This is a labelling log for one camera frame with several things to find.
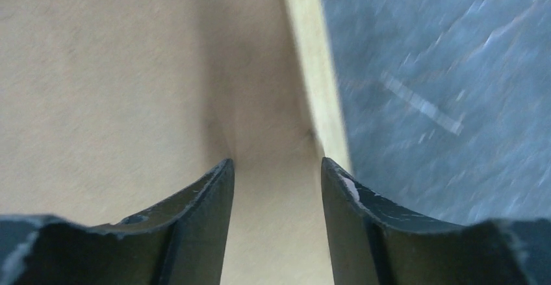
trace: blue-gray textured surface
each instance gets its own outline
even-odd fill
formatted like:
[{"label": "blue-gray textured surface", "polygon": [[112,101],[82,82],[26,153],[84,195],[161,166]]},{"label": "blue-gray textured surface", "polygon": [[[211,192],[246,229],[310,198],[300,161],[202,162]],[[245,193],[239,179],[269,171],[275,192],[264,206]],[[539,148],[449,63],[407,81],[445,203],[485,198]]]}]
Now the blue-gray textured surface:
[{"label": "blue-gray textured surface", "polygon": [[551,216],[551,0],[322,0],[357,179],[455,223]]}]

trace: black curved edge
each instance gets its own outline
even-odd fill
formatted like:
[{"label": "black curved edge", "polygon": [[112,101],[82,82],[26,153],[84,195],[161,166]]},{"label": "black curved edge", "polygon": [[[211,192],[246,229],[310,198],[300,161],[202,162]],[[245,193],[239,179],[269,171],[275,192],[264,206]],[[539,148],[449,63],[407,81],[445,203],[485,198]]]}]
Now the black curved edge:
[{"label": "black curved edge", "polygon": [[0,216],[0,285],[219,284],[233,187],[227,159],[116,225]]},{"label": "black curved edge", "polygon": [[463,227],[399,206],[329,158],[322,197],[335,285],[551,284],[551,222]]}]

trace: white mark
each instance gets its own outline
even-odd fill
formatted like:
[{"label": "white mark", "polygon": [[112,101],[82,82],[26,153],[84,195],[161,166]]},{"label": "white mark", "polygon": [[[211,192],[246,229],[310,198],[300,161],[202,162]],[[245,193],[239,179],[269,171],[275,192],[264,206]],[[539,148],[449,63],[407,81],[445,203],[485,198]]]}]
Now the white mark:
[{"label": "white mark", "polygon": [[450,180],[446,184],[446,188],[449,187],[452,183],[455,183],[456,181],[458,181],[459,179],[462,179],[465,176],[465,173],[467,173],[467,171],[463,170],[462,172],[460,172],[460,174],[454,175],[452,178],[450,178]]},{"label": "white mark", "polygon": [[455,100],[456,100],[456,101],[461,100],[461,98],[463,98],[464,95],[465,95],[465,90],[461,90],[461,92],[460,92],[459,95],[457,96],[457,99],[455,99]]},{"label": "white mark", "polygon": [[467,12],[465,12],[465,15],[470,14],[472,12],[479,12],[482,7],[486,5],[487,0],[475,0],[474,3],[467,9]]},{"label": "white mark", "polygon": [[551,167],[548,165],[547,168],[545,169],[545,172],[543,173],[543,176],[541,176],[541,179],[539,179],[539,182],[537,183],[536,187],[540,187],[544,181],[547,180],[548,176],[549,176],[549,169]]},{"label": "white mark", "polygon": [[398,218],[398,217],[392,217],[392,216],[389,216],[385,213],[383,213],[381,210],[379,210],[379,213],[387,218],[391,218],[391,219],[394,219],[394,220],[398,220],[398,221],[407,221],[407,219],[404,219],[404,218]]},{"label": "white mark", "polygon": [[390,145],[388,148],[386,148],[384,154],[387,154],[387,153],[393,152],[393,151],[408,149],[416,143],[417,143],[417,140],[414,140],[414,139],[408,139],[408,140],[400,141],[398,143],[394,143],[394,144]]},{"label": "white mark", "polygon": [[408,53],[408,54],[407,54],[407,57],[404,59],[404,61],[402,61],[402,64],[400,65],[400,67],[404,66],[404,65],[407,63],[407,61],[409,60],[409,57],[410,57],[410,56],[411,56],[411,53]]},{"label": "white mark", "polygon": [[18,277],[25,271],[25,257],[31,252],[34,242],[38,238],[38,232],[34,231],[27,235],[23,243],[17,247],[4,259],[2,265],[3,277],[0,285],[13,284]]},{"label": "white mark", "polygon": [[390,74],[383,74],[381,77],[382,83],[385,87],[397,95],[400,99],[408,102],[413,108],[419,112],[427,115],[436,124],[440,125],[447,131],[459,136],[463,130],[463,125],[447,116],[444,112],[440,111],[435,105],[425,100],[423,97],[413,92],[413,90],[406,87],[399,80],[390,76]]},{"label": "white mark", "polygon": [[350,180],[349,178],[343,177],[342,180],[344,181],[344,185],[346,185],[346,188],[354,198],[354,201],[359,202],[360,201],[360,193],[358,192],[358,189],[356,188],[356,185],[354,184],[354,181]]}]

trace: dark gray stone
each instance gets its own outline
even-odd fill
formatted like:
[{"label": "dark gray stone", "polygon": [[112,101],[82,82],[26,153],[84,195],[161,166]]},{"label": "dark gray stone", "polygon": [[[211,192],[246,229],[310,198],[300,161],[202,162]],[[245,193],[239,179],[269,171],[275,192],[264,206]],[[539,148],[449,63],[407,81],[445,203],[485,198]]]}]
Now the dark gray stone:
[{"label": "dark gray stone", "polygon": [[454,223],[551,216],[551,0],[323,0],[355,176]]}]

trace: wooden strip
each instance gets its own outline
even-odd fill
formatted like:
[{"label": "wooden strip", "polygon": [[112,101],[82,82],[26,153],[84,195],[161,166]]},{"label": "wooden strip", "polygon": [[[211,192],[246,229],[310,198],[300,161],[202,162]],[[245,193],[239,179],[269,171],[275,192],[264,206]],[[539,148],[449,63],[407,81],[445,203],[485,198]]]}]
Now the wooden strip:
[{"label": "wooden strip", "polygon": [[285,0],[321,155],[351,171],[333,57],[320,0]]}]

